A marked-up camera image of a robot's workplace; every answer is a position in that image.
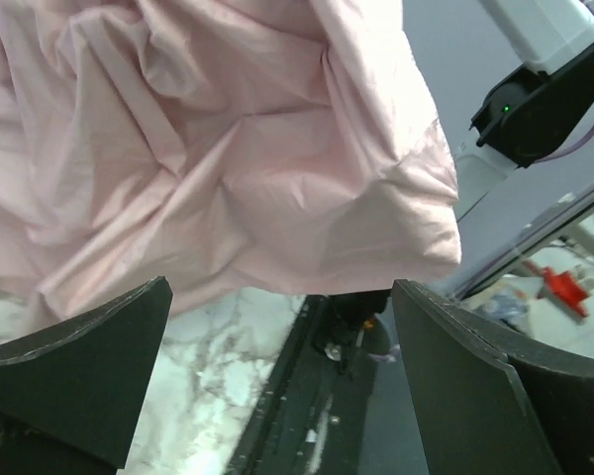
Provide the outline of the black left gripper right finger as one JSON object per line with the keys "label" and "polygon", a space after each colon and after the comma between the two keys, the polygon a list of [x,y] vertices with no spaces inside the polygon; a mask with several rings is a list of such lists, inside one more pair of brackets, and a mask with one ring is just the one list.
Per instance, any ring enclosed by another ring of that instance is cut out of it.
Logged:
{"label": "black left gripper right finger", "polygon": [[594,474],[594,359],[399,280],[393,313],[433,474]]}

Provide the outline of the pink folding umbrella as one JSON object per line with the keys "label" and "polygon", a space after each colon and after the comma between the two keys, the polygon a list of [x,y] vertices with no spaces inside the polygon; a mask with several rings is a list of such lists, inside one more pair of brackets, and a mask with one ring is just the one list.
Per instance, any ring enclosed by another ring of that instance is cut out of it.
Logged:
{"label": "pink folding umbrella", "polygon": [[461,260],[399,1],[0,1],[0,291],[39,329],[157,276],[173,313]]}

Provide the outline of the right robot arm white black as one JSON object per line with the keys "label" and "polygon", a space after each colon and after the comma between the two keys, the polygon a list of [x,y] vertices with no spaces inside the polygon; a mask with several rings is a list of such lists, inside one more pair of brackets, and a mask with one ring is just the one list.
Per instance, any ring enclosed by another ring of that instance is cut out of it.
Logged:
{"label": "right robot arm white black", "polygon": [[521,65],[486,95],[454,156],[462,219],[519,168],[567,156],[594,104],[594,12],[583,1],[494,0],[482,7]]}

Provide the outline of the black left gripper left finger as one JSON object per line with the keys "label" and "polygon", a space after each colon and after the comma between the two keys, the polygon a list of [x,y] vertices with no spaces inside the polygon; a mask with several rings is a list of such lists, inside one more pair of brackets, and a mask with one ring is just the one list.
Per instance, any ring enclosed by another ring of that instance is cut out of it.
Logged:
{"label": "black left gripper left finger", "polygon": [[124,468],[171,300],[158,277],[0,344],[0,474]]}

